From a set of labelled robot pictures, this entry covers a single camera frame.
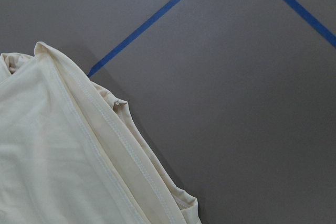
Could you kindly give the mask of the cream long sleeve shirt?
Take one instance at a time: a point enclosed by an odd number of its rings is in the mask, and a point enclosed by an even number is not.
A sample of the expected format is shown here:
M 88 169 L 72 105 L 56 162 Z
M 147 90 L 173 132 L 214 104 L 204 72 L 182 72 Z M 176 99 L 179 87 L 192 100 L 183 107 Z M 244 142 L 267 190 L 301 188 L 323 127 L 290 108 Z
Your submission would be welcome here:
M 200 223 L 127 101 L 66 55 L 1 54 L 1 223 Z

